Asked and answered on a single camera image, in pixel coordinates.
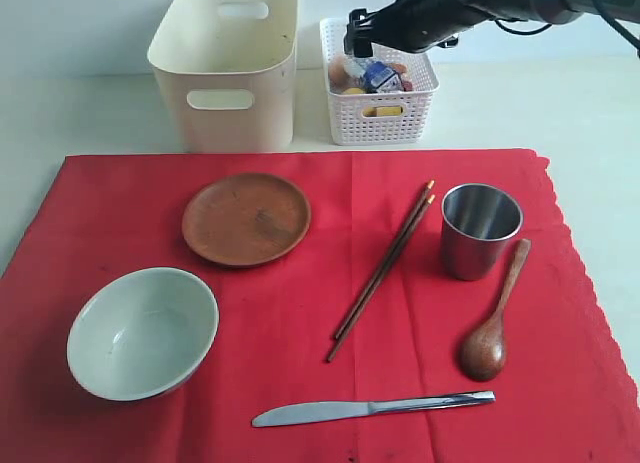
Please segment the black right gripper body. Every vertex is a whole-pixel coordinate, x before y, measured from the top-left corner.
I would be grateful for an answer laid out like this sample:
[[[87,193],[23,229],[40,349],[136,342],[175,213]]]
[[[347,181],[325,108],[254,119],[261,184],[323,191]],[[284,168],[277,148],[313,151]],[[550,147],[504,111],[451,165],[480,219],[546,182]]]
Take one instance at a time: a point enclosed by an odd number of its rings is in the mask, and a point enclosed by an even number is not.
[[[354,9],[346,25],[344,52],[371,57],[375,44],[411,54],[453,48],[460,33],[480,23],[480,10],[473,1],[395,0],[373,12]]]

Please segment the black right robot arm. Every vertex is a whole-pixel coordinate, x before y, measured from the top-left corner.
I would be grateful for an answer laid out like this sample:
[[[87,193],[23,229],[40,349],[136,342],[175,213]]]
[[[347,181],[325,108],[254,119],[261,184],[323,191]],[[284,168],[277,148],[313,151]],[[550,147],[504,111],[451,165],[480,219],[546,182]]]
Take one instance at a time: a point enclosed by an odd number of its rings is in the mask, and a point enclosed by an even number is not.
[[[486,21],[510,34],[533,36],[585,13],[639,48],[639,38],[621,25],[639,22],[639,0],[395,0],[373,12],[352,10],[343,49],[355,57],[372,56],[374,45],[416,54],[455,46],[460,33]]]

